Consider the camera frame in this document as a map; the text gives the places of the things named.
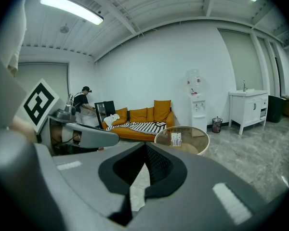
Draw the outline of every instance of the white label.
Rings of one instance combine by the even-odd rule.
[[[171,145],[181,146],[181,144],[182,144],[181,133],[171,133]]]

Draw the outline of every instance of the striped blanket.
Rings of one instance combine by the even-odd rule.
[[[166,128],[166,122],[127,122],[122,125],[109,126],[106,131],[114,128],[129,128],[136,132],[157,135]]]

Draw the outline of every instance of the gray marble floor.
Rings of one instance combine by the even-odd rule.
[[[288,189],[284,180],[289,184],[289,118],[266,122],[265,127],[256,124],[244,128],[241,136],[238,131],[236,124],[222,127],[218,134],[208,129],[210,147],[205,156],[241,177],[270,202]],[[116,146],[129,142],[120,140]],[[133,211],[145,205],[144,193],[149,185],[149,172],[144,166],[130,190]]]

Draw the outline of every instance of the black shirt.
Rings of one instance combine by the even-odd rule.
[[[81,95],[76,96],[74,98],[74,104],[73,104],[73,106],[76,108],[76,112],[80,112],[80,107],[86,103],[88,103],[88,99],[86,95],[81,94]]]

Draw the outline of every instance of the cabinet door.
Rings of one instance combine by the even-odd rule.
[[[246,111],[244,112],[244,123],[252,123],[260,119],[261,99],[255,99],[247,102]]]

